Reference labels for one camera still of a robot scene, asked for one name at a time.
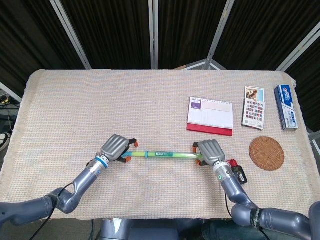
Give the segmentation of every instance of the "cable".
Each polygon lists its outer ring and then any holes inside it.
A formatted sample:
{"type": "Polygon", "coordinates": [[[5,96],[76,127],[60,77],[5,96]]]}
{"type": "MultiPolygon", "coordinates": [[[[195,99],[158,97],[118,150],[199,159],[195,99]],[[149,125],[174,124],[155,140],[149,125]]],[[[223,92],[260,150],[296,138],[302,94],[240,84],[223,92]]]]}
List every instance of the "cable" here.
{"type": "Polygon", "coordinates": [[[91,233],[88,240],[94,240],[94,232],[95,232],[95,223],[94,223],[94,220],[91,220],[91,233]]]}
{"type": "Polygon", "coordinates": [[[229,214],[230,217],[232,218],[231,213],[230,213],[230,211],[229,211],[229,207],[228,207],[228,201],[227,201],[227,194],[226,194],[226,193],[224,193],[224,197],[225,197],[225,206],[226,206],[226,209],[228,210],[228,214],[229,214]]]}
{"type": "Polygon", "coordinates": [[[98,234],[95,237],[95,240],[100,240],[100,236],[101,236],[101,229],[99,230],[98,234]]]}
{"type": "Polygon", "coordinates": [[[260,227],[259,231],[264,235],[266,240],[270,240],[270,238],[268,237],[268,235],[264,232],[264,229],[262,227],[260,227]]]}
{"type": "Polygon", "coordinates": [[[14,104],[14,103],[12,103],[12,102],[6,102],[6,103],[4,103],[3,105],[0,105],[0,109],[15,109],[15,110],[19,110],[19,108],[20,108],[20,103],[19,104],[14,104]]]}
{"type": "Polygon", "coordinates": [[[11,131],[13,131],[12,126],[11,126],[11,122],[10,122],[9,112],[8,112],[8,120],[9,120],[10,129],[11,129],[11,131]]]}
{"type": "MultiPolygon", "coordinates": [[[[67,188],[69,187],[70,185],[72,185],[73,183],[69,183],[67,186],[65,186],[64,188],[62,188],[62,190],[59,192],[58,194],[58,200],[59,200],[59,197],[60,195],[62,194],[62,192],[67,188]]],[[[44,223],[39,227],[39,229],[33,234],[33,236],[29,239],[29,240],[32,240],[36,237],[36,235],[40,232],[40,230],[46,225],[46,223],[49,221],[49,219],[51,218],[52,214],[54,213],[56,207],[57,207],[57,204],[58,204],[58,201],[55,202],[53,208],[52,208],[52,211],[50,213],[50,215],[48,216],[48,218],[44,221],[44,223]]]]}
{"type": "Polygon", "coordinates": [[[1,107],[2,108],[4,108],[5,106],[8,106],[8,105],[10,105],[11,104],[11,102],[9,102],[9,101],[6,101],[6,102],[0,102],[2,105],[1,105],[1,107]]]}

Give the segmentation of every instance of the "dark floor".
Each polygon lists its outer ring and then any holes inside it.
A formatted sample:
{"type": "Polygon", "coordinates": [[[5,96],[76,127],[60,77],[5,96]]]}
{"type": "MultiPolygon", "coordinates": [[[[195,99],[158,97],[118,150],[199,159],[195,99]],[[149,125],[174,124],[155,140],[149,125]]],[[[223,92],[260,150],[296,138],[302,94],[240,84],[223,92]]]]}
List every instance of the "dark floor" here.
{"type": "MultiPolygon", "coordinates": [[[[0,240],[28,240],[43,222],[37,221],[24,226],[5,223],[0,230],[0,240]]],[[[102,220],[94,220],[94,238],[97,236],[102,220]]],[[[53,219],[38,233],[34,240],[88,240],[92,229],[91,221],[76,219],[53,219]]]]}

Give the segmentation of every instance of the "black tag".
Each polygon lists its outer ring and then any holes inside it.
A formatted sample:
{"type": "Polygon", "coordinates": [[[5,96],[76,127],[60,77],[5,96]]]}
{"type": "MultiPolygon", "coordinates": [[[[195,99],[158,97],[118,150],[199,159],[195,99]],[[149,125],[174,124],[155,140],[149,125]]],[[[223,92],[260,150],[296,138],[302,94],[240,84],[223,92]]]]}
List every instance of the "black tag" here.
{"type": "Polygon", "coordinates": [[[242,168],[242,166],[234,166],[231,168],[234,175],[238,178],[240,184],[246,184],[248,182],[247,177],[245,175],[245,172],[242,168]]]}
{"type": "Polygon", "coordinates": [[[260,218],[261,214],[263,212],[263,209],[261,208],[253,208],[250,212],[250,223],[251,226],[255,229],[260,229],[260,218]]]}

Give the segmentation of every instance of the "blue ring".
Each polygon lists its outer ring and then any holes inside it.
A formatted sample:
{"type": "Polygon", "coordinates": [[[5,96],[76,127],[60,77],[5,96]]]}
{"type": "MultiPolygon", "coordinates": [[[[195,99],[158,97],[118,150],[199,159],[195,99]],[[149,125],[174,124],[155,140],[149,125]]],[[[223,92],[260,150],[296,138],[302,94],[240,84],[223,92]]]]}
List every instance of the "blue ring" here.
{"type": "Polygon", "coordinates": [[[102,165],[107,169],[108,168],[108,165],[104,162],[104,161],[102,161],[99,157],[95,157],[95,160],[98,160],[100,163],[102,163],[102,165]]]}

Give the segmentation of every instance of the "metal pole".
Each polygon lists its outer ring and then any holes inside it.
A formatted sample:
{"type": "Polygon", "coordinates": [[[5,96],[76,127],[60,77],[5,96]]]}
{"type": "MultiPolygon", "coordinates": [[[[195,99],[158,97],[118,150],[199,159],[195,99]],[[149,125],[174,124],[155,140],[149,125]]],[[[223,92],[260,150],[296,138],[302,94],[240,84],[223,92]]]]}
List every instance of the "metal pole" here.
{"type": "Polygon", "coordinates": [[[235,3],[235,0],[227,0],[226,3],[225,3],[225,7],[224,7],[224,10],[223,10],[223,13],[222,13],[218,28],[215,31],[215,35],[214,35],[214,38],[213,38],[213,41],[212,41],[212,44],[211,44],[211,47],[210,47],[210,51],[209,51],[208,57],[206,58],[205,64],[204,64],[204,66],[202,68],[203,70],[208,70],[209,69],[210,61],[211,61],[212,57],[214,56],[214,54],[216,52],[218,43],[219,43],[220,38],[222,36],[222,33],[223,33],[224,29],[225,29],[227,20],[229,18],[229,15],[230,15],[230,12],[231,12],[231,9],[232,9],[234,3],[235,3]]]}
{"type": "Polygon", "coordinates": [[[195,69],[197,67],[200,67],[202,65],[205,64],[205,61],[201,60],[201,61],[196,61],[196,62],[193,62],[193,63],[190,63],[187,65],[186,68],[182,69],[182,70],[191,70],[191,69],[195,69]]]}
{"type": "Polygon", "coordinates": [[[210,61],[210,66],[213,67],[215,70],[227,70],[224,66],[214,61],[213,59],[210,61]]]}
{"type": "Polygon", "coordinates": [[[149,31],[150,31],[150,61],[151,69],[155,69],[155,38],[154,38],[154,0],[149,3],[149,31]]]}
{"type": "Polygon", "coordinates": [[[158,69],[158,47],[159,47],[159,0],[153,0],[154,16],[154,69],[158,69]]]}
{"type": "Polygon", "coordinates": [[[312,140],[310,143],[311,143],[312,148],[314,149],[313,152],[314,152],[315,159],[318,162],[320,159],[320,148],[319,148],[316,140],[312,140]]]}
{"type": "Polygon", "coordinates": [[[85,67],[85,69],[90,70],[92,69],[90,66],[90,63],[88,61],[88,58],[86,56],[86,53],[78,39],[78,36],[67,16],[67,13],[61,3],[60,0],[50,0],[50,3],[56,13],[56,15],[58,16],[64,30],[66,31],[66,34],[68,35],[76,53],[78,54],[83,66],[85,67]]]}
{"type": "Polygon", "coordinates": [[[2,82],[0,82],[0,89],[5,91],[7,94],[9,94],[11,97],[13,97],[15,100],[17,100],[19,103],[22,102],[22,98],[19,97],[15,92],[13,92],[10,88],[8,88],[6,85],[4,85],[2,82]]]}
{"type": "Polygon", "coordinates": [[[320,131],[312,132],[309,134],[309,140],[313,141],[316,139],[320,139],[320,131]]]}
{"type": "Polygon", "coordinates": [[[280,64],[276,71],[285,72],[318,38],[320,37],[320,22],[300,42],[290,55],[280,64]]]}

